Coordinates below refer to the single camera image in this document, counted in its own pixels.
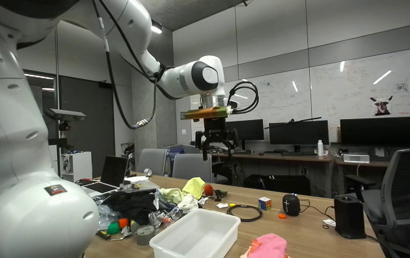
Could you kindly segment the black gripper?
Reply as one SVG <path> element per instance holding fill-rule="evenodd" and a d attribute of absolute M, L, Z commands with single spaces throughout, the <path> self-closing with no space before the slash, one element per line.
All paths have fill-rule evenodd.
<path fill-rule="evenodd" d="M 200 149 L 202 159 L 207 160 L 207 146 L 210 143 L 223 143 L 228 157 L 232 157 L 238 139 L 235 131 L 228 127 L 226 120 L 223 117 L 205 118 L 203 124 L 205 130 L 195 133 L 195 146 Z"/>

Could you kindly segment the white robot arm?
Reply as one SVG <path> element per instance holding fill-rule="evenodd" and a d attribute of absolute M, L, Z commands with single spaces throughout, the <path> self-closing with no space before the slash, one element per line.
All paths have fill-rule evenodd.
<path fill-rule="evenodd" d="M 48 130 L 17 57 L 61 21 L 100 37 L 167 97 L 225 106 L 219 57 L 160 64 L 147 50 L 152 18 L 139 0 L 0 0 L 0 258 L 80 258 L 99 227 L 94 200 L 53 169 Z"/>

